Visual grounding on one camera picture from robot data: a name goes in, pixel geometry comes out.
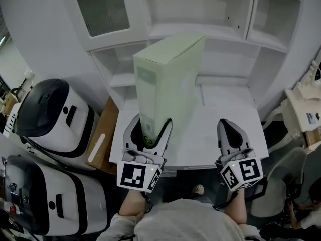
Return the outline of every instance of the shoe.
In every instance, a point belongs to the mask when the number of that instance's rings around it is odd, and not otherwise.
[[[193,187],[192,194],[199,194],[203,195],[204,194],[204,187],[201,184],[197,184]]]

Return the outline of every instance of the gray shirt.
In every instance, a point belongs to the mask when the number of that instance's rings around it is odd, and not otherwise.
[[[133,234],[134,241],[263,240],[255,227],[237,225],[229,216],[206,204],[184,199],[156,205],[143,218],[116,214],[110,228],[97,241],[119,241]]]

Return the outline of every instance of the person's arm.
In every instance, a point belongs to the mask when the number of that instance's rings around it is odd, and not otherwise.
[[[302,228],[301,222],[298,222],[295,214],[294,214],[294,209],[293,209],[293,203],[289,202],[287,204],[288,209],[290,210],[290,217],[291,217],[291,225],[294,230]]]
[[[111,220],[108,230],[97,241],[119,241],[134,234],[136,224],[145,213],[146,200],[139,191],[129,190],[119,213]]]
[[[129,190],[119,210],[121,216],[138,216],[145,213],[146,199],[139,191]]]
[[[228,215],[236,224],[246,224],[247,214],[245,207],[244,189],[237,191],[237,196],[225,208],[224,213]],[[229,191],[227,201],[231,199],[232,192]]]

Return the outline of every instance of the glass cabinet door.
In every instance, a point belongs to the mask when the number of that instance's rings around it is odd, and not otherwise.
[[[86,51],[147,39],[142,0],[64,0]]]

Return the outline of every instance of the cable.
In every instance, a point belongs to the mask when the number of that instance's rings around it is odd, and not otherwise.
[[[221,174],[219,173],[219,171],[217,171],[217,181],[218,181],[221,185],[225,186],[226,184],[220,180],[220,177],[221,177]]]
[[[145,192],[141,192],[141,195],[143,196],[143,198],[145,198],[146,203],[149,205],[149,208],[145,213],[149,213],[153,208],[153,204]]]
[[[237,197],[237,195],[238,195],[237,191],[234,191],[233,194],[232,194],[232,196],[231,196],[231,198],[230,198],[230,200],[228,200],[227,202],[222,203],[222,204],[213,205],[213,206],[212,206],[213,209],[215,209],[215,210],[218,211],[219,209],[223,209],[223,208],[227,207],[227,206],[233,201],[233,199],[234,199],[235,197]]]

